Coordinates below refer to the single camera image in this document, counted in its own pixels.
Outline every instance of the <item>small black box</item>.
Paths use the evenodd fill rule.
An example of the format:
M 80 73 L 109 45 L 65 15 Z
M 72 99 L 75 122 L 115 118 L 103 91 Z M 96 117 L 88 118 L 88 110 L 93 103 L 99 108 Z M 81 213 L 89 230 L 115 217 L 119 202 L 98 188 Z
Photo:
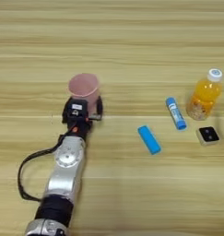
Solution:
M 202 145 L 213 145 L 219 141 L 216 130 L 211 126 L 198 129 L 197 136 Z

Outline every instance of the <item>orange juice bottle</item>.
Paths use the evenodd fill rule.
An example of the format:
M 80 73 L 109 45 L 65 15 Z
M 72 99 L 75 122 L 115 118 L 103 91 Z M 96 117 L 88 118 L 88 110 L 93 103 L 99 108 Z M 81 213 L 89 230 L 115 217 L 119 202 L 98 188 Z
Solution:
M 197 121 L 203 121 L 209 116 L 221 93 L 221 79 L 222 72 L 211 69 L 207 77 L 196 84 L 194 95 L 187 105 L 189 116 Z

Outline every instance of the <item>black cable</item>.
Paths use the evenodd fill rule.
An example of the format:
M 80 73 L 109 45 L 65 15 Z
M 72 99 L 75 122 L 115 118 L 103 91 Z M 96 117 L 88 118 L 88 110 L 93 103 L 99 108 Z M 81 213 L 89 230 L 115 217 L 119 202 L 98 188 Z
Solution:
M 29 156 L 27 156 L 27 157 L 22 161 L 22 163 L 20 164 L 19 169 L 18 169 L 18 191 L 19 191 L 20 196 L 21 196 L 23 199 L 25 199 L 25 200 L 30 200 L 30 201 L 37 201 L 37 202 L 40 202 L 40 201 L 41 201 L 40 198 L 35 197 L 35 196 L 32 196 L 32 195 L 29 195 L 29 194 L 25 191 L 25 189 L 24 189 L 24 187 L 23 187 L 23 185 L 22 185 L 22 183 L 21 183 L 21 173 L 22 173 L 22 169 L 23 169 L 24 165 L 25 165 L 28 161 L 30 161 L 30 160 L 32 160 L 32 159 L 36 159 L 36 158 L 38 158 L 38 157 L 41 157 L 41 156 L 44 156 L 44 155 L 51 154 L 51 153 L 55 152 L 55 150 L 58 149 L 58 148 L 62 145 L 62 143 L 63 143 L 65 137 L 68 136 L 68 135 L 71 133 L 71 130 L 73 129 L 74 126 L 75 126 L 75 125 L 73 125 L 66 133 L 64 133 L 64 134 L 60 137 L 60 139 L 58 140 L 57 144 L 56 144 L 54 147 L 51 147 L 51 148 L 48 148 L 48 149 L 45 149 L 45 150 L 41 150 L 41 151 L 37 151 L 37 152 L 35 152 L 35 153 L 32 153 L 32 154 L 30 154 Z

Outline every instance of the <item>blue marker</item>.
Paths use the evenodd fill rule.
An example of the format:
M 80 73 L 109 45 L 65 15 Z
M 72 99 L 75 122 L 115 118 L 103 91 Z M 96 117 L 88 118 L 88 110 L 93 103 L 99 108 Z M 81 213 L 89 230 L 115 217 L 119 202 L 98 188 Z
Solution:
M 166 102 L 167 102 L 167 106 L 171 112 L 171 116 L 172 116 L 173 121 L 176 125 L 176 128 L 179 130 L 185 129 L 187 127 L 187 124 L 182 117 L 182 114 L 177 106 L 175 98 L 168 98 L 166 100 Z
M 142 137 L 145 142 L 147 148 L 149 149 L 151 154 L 157 154 L 161 151 L 160 145 L 156 138 L 152 135 L 148 127 L 142 126 L 137 129 L 138 133 Z

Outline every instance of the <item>pink cup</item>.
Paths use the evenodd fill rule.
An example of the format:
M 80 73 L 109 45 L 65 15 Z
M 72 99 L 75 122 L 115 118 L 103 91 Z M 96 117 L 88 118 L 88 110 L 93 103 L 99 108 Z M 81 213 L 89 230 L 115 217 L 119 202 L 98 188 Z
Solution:
M 88 113 L 96 111 L 97 100 L 100 95 L 99 80 L 93 74 L 78 74 L 68 84 L 74 99 L 86 100 L 88 102 Z

